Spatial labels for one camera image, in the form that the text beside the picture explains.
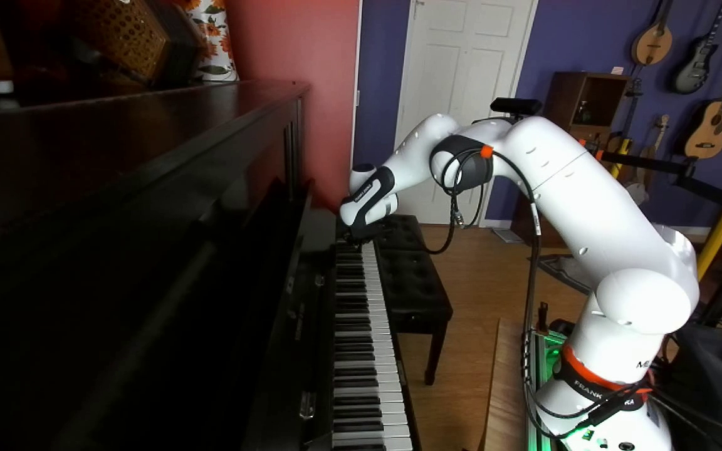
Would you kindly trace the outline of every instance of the robotic arm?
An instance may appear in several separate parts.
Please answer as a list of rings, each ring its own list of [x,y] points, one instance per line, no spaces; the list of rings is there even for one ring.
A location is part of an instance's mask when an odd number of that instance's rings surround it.
[[[665,337],[696,307],[691,244],[653,225],[624,186],[541,115],[487,119],[467,129],[429,115],[381,168],[354,173],[354,196],[338,218],[358,233],[396,212],[396,193],[426,178],[448,196],[508,178],[559,230],[592,288],[556,379],[532,397],[541,430],[572,451],[671,450],[661,411],[636,397],[636,387]]]

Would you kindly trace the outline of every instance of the upright piano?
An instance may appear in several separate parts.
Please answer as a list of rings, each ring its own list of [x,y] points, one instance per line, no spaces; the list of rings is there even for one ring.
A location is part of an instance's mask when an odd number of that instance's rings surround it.
[[[418,450],[304,84],[0,111],[0,451]]]

